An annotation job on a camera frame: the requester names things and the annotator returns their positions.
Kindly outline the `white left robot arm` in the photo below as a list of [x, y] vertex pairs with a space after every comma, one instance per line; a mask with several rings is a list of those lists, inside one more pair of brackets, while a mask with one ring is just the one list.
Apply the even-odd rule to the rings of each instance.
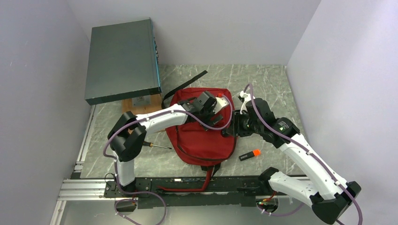
[[215, 124], [222, 120], [220, 112], [227, 109], [227, 115], [231, 118], [233, 108], [226, 95], [216, 97], [209, 91], [204, 91], [198, 97], [180, 100], [156, 112], [139, 115], [124, 113], [108, 134], [105, 145], [105, 149], [110, 147], [113, 154], [108, 155], [103, 151], [103, 155], [112, 158], [115, 163], [116, 191], [124, 197], [134, 193], [134, 159], [140, 154], [147, 134], [192, 121], [217, 130]]

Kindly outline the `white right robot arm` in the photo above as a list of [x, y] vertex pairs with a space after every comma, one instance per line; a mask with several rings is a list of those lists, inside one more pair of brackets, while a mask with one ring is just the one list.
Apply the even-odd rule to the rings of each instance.
[[265, 195], [273, 191], [287, 194], [309, 206], [321, 221], [330, 225], [340, 223], [340, 216], [354, 205], [358, 224], [363, 224], [363, 213], [356, 201], [361, 186], [347, 181], [327, 165], [298, 127], [288, 118], [276, 118], [265, 100], [243, 92], [239, 100], [242, 106], [234, 112], [231, 134], [261, 136], [292, 159], [309, 179], [304, 182], [270, 167], [259, 176], [259, 190]]

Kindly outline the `red backpack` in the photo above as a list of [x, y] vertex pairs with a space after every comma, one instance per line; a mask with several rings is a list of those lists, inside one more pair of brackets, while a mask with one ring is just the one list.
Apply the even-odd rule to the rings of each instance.
[[[198, 97], [202, 92], [209, 91], [216, 97], [226, 95], [232, 101], [232, 95], [228, 89], [223, 88], [190, 88], [189, 85], [200, 79], [207, 73], [206, 70], [195, 77], [169, 91], [163, 100], [171, 98], [170, 104], [173, 105], [180, 100]], [[233, 154], [237, 138], [223, 137], [221, 131], [227, 128], [233, 121], [233, 104], [231, 112], [232, 117], [228, 117], [228, 110], [224, 109], [223, 120], [216, 124], [217, 130], [205, 128], [197, 121], [192, 121], [176, 127], [166, 129], [169, 140], [180, 159], [190, 165], [198, 165], [205, 171], [206, 179], [200, 188], [171, 188], [159, 187], [164, 192], [203, 192], [206, 190], [212, 176], [218, 171], [221, 162], [227, 160]]]

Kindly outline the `orange highlighter marker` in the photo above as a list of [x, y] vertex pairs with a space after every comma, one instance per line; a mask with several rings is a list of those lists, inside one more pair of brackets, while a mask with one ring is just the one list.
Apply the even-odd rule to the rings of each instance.
[[260, 154], [261, 154], [261, 151], [259, 149], [256, 149], [256, 150], [250, 151], [248, 153], [245, 153], [243, 155], [240, 155], [238, 158], [240, 161], [244, 161], [244, 160], [256, 157]]

